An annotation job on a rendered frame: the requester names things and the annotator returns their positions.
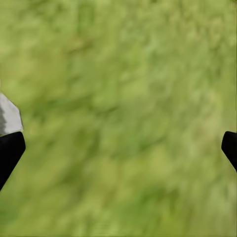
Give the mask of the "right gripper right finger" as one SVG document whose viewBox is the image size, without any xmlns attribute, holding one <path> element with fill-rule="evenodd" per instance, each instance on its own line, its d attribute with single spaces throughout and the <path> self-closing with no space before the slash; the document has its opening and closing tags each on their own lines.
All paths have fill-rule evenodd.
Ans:
<svg viewBox="0 0 237 237">
<path fill-rule="evenodd" d="M 237 133 L 225 131 L 221 148 L 233 167 L 237 170 Z"/>
</svg>

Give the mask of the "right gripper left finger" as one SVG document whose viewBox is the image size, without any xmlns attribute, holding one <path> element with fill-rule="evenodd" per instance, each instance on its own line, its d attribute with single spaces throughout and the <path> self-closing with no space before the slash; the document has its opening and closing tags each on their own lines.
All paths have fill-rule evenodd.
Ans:
<svg viewBox="0 0 237 237">
<path fill-rule="evenodd" d="M 22 132 L 0 137 L 0 191 L 26 150 Z"/>
</svg>

